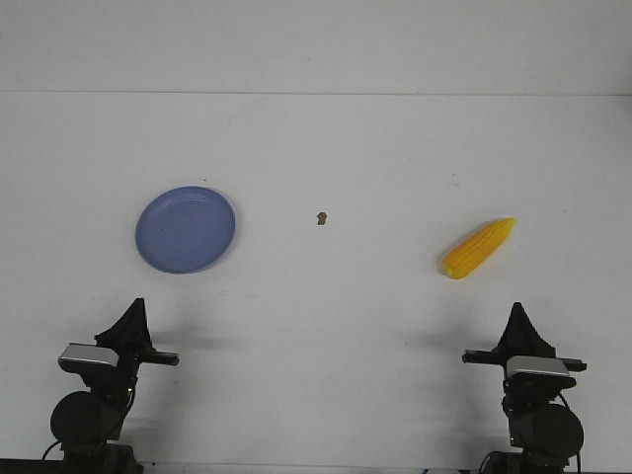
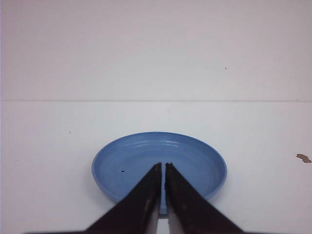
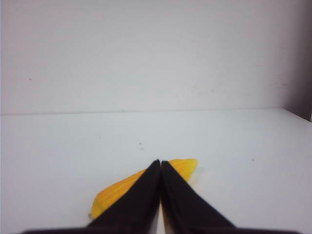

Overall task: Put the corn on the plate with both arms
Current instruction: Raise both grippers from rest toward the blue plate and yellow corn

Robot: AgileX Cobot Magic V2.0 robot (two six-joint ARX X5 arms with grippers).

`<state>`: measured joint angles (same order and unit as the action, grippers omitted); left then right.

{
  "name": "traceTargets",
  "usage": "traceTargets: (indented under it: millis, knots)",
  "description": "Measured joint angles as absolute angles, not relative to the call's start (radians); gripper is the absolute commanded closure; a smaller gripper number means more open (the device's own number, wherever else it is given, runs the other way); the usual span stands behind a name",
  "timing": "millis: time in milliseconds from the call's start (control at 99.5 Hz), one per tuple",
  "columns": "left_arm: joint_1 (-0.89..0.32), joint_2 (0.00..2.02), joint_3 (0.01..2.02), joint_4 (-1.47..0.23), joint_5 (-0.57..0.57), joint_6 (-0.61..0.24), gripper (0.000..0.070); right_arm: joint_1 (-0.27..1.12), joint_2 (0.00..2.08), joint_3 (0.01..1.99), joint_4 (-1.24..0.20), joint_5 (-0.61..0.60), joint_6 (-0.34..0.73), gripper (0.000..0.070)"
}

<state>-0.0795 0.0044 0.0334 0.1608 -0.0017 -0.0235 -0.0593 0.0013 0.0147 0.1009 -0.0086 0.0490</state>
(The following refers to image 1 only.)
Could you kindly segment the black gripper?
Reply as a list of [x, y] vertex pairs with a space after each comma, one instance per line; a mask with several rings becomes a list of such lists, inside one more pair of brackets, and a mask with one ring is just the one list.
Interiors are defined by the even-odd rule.
[[95, 336], [95, 341], [99, 347], [114, 349], [118, 354], [115, 390], [134, 388], [138, 370], [144, 363], [179, 364], [178, 354], [154, 349], [143, 298], [136, 298], [111, 328]]
[[[519, 339], [519, 347], [523, 355], [514, 354], [517, 348], [516, 336]], [[492, 352], [466, 350], [462, 355], [462, 362], [466, 364], [480, 364], [499, 366], [504, 371], [507, 361], [513, 356], [539, 356], [539, 357], [555, 357], [556, 349], [547, 343], [536, 331], [535, 327], [528, 318], [526, 311], [521, 303], [515, 302], [512, 306], [508, 323], [503, 331], [497, 345]], [[570, 374], [586, 371], [588, 365], [576, 358], [561, 358], [570, 369]], [[527, 381], [519, 379], [507, 381], [511, 385], [535, 385], [546, 387], [548, 390], [565, 390], [559, 384], [553, 385], [547, 383], [536, 383], [535, 381]]]

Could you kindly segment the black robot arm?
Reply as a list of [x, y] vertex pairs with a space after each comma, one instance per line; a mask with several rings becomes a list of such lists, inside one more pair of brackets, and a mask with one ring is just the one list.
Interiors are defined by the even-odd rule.
[[571, 458], [582, 470], [585, 431], [563, 392], [577, 385], [572, 374], [588, 366], [578, 358], [558, 357], [520, 302], [513, 304], [493, 349], [467, 350], [461, 359], [499, 366], [504, 372], [502, 410], [508, 419], [510, 445], [516, 451], [489, 452], [481, 461], [480, 473], [562, 473]]
[[93, 344], [70, 343], [57, 359], [86, 389], [63, 397], [50, 416], [50, 429], [63, 452], [63, 473], [142, 473], [144, 466], [119, 437], [136, 397], [144, 363], [175, 366], [179, 356], [160, 352], [150, 336], [145, 300], [133, 300]]

